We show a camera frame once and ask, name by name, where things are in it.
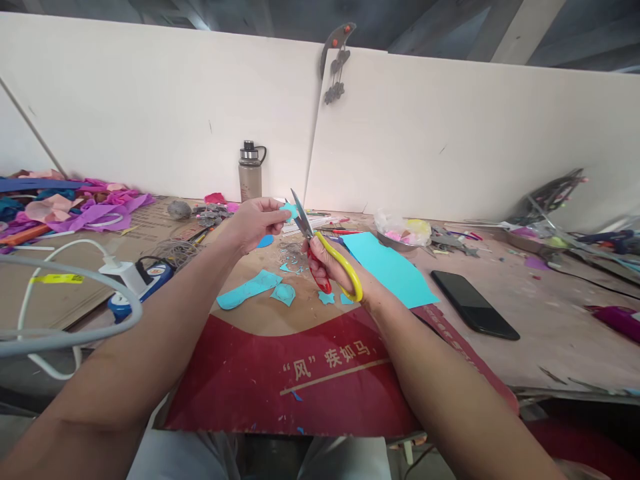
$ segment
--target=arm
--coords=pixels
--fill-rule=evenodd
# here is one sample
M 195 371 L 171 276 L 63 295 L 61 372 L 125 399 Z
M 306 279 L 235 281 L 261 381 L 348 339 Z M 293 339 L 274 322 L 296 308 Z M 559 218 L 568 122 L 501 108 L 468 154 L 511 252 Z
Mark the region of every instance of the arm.
M 218 239 L 144 303 L 131 330 L 108 339 L 66 384 L 3 462 L 3 478 L 122 478 L 147 420 L 178 382 L 209 310 L 235 264 L 288 211 L 244 202 Z
M 328 270 L 313 262 L 314 274 L 352 290 L 346 272 L 317 238 L 311 248 Z M 362 305 L 382 334 L 407 402 L 456 476 L 564 479 L 492 386 L 344 248 L 336 248 L 356 268 L 363 284 Z

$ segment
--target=scissors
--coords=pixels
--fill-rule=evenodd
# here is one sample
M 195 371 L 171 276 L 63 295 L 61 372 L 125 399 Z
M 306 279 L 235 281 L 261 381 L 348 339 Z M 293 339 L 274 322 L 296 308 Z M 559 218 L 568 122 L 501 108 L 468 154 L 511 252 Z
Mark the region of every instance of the scissors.
M 311 225 L 309 224 L 309 219 L 307 218 L 307 214 L 305 213 L 305 208 L 302 206 L 300 199 L 295 194 L 293 189 L 291 189 L 291 193 L 293 194 L 293 199 L 295 200 L 295 206 L 298 209 L 298 216 L 295 219 L 295 224 L 298 226 L 298 228 L 300 229 L 302 234 L 307 238 L 307 240 L 309 240 L 309 249 L 307 250 L 307 258 L 310 260 L 315 260 L 316 262 L 318 262 L 318 265 L 320 265 L 325 270 L 327 270 L 325 264 L 322 263 L 320 260 L 318 260 L 318 257 L 316 257 L 311 251 L 311 239 L 314 236 L 314 232 L 311 228 Z M 362 284 L 360 284 L 360 278 L 358 278 L 358 275 L 356 274 L 351 264 L 349 264 L 348 260 L 344 258 L 340 254 L 340 252 L 338 252 L 338 250 L 336 250 L 329 244 L 329 242 L 322 236 L 320 232 L 315 232 L 315 236 L 320 239 L 320 242 L 322 242 L 322 245 L 324 246 L 324 248 L 326 248 L 329 254 L 338 261 L 338 263 L 342 266 L 342 268 L 344 268 L 344 270 L 347 272 L 347 275 L 349 276 L 349 279 L 351 280 L 351 283 L 353 284 L 353 289 L 355 290 L 354 295 L 350 294 L 348 291 L 344 289 L 344 287 L 340 286 L 340 288 L 342 288 L 342 292 L 344 292 L 347 298 L 353 302 L 359 302 L 360 300 L 362 300 Z M 331 293 L 331 284 L 329 282 L 329 279 L 327 279 L 326 284 L 320 285 L 320 283 L 318 282 L 318 279 L 315 277 L 313 272 L 311 272 L 311 274 L 313 275 L 313 279 L 315 280 L 320 290 L 322 290 L 324 293 L 327 293 L 327 294 Z

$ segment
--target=red scissor handle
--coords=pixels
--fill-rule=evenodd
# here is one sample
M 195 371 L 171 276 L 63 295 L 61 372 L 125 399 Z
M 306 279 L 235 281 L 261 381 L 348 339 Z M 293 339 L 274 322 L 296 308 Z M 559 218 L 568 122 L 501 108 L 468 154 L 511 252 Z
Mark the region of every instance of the red scissor handle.
M 320 267 L 324 268 L 325 271 L 327 271 L 327 268 L 326 268 L 325 264 L 322 263 L 320 260 L 318 260 L 318 257 L 316 257 L 313 254 L 313 252 L 311 251 L 311 246 L 309 246 L 309 250 L 307 250 L 307 260 L 316 260 L 316 262 L 318 262 L 318 265 Z M 320 282 L 318 282 L 318 279 L 313 274 L 313 270 L 311 270 L 311 268 L 309 268 L 309 270 L 311 271 L 311 275 L 313 276 L 313 279 L 315 280 L 316 285 L 318 285 L 318 288 L 320 290 L 322 290 L 324 293 L 330 294 L 331 293 L 331 284 L 329 282 L 329 278 L 326 278 L 326 280 L 327 280 L 326 284 L 321 285 Z

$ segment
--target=gray yarn ball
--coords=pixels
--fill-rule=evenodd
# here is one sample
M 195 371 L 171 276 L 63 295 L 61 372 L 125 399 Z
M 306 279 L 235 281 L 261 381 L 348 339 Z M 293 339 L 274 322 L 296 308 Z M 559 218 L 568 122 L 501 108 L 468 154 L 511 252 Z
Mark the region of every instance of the gray yarn ball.
M 191 207 L 182 200 L 174 200 L 167 206 L 169 216 L 174 220 L 186 220 L 191 218 Z

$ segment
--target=ceiling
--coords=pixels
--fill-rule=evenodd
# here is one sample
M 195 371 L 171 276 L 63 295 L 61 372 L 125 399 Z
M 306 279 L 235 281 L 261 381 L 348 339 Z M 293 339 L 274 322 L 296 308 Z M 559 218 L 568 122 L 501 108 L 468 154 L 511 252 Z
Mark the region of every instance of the ceiling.
M 2 10 L 319 43 L 352 21 L 349 45 L 398 54 L 601 71 L 640 64 L 639 0 L 0 0 Z M 524 52 L 498 55 L 516 40 Z

